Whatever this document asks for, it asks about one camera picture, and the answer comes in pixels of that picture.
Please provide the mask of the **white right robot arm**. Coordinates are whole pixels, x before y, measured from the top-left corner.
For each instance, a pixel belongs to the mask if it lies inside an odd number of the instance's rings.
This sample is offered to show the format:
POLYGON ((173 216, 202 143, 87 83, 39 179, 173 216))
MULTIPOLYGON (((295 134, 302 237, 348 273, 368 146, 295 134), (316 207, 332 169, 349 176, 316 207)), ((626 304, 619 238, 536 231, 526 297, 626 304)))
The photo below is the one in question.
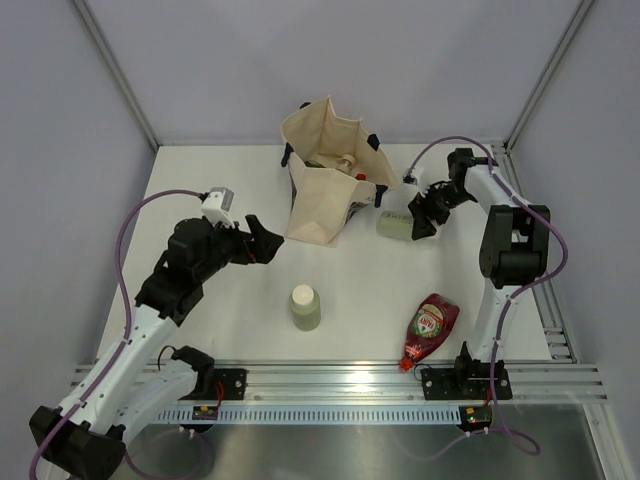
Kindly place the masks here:
POLYGON ((423 393, 430 401, 508 400, 506 339, 520 295, 547 269, 550 211, 513 193, 490 156, 457 148, 447 165, 448 180, 430 185, 409 204, 411 238, 432 237, 454 208, 467 201, 479 204, 487 215, 479 250, 485 287, 470 340, 453 366, 422 370, 423 393))

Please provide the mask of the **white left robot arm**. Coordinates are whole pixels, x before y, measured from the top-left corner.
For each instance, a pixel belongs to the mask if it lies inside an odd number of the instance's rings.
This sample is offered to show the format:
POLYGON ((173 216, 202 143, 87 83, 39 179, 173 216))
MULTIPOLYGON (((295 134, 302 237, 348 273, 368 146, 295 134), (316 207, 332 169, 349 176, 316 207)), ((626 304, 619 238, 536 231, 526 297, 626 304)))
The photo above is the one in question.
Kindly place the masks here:
POLYGON ((168 366, 134 385, 152 353, 182 325, 204 296, 204 283, 228 264, 270 263, 284 239, 254 215, 249 229, 213 225, 206 218, 179 222, 152 274, 126 314, 122 336, 55 408, 41 406, 29 421, 37 451, 29 476, 46 460, 78 479, 108 479, 129 444, 169 404, 208 396, 214 360, 182 347, 168 366))

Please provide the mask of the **beige pump bottle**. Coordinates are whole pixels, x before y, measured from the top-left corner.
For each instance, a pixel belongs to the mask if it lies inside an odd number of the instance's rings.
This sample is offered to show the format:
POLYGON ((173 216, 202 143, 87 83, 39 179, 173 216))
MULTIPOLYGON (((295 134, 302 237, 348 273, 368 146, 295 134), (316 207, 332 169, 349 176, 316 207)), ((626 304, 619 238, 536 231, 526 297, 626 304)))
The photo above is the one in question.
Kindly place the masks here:
POLYGON ((336 169, 350 175, 355 167, 355 164, 356 159, 350 154, 345 154, 337 160, 336 169))

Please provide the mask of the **green bottle red cap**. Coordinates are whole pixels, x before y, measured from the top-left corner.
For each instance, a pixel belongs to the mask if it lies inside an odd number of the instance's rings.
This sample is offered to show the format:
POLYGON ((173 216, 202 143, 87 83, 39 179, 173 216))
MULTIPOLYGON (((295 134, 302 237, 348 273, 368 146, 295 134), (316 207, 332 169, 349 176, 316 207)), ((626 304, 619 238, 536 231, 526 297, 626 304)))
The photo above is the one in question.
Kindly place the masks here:
POLYGON ((326 168, 323 164, 316 161, 309 160, 305 161, 304 163, 308 168, 326 168))

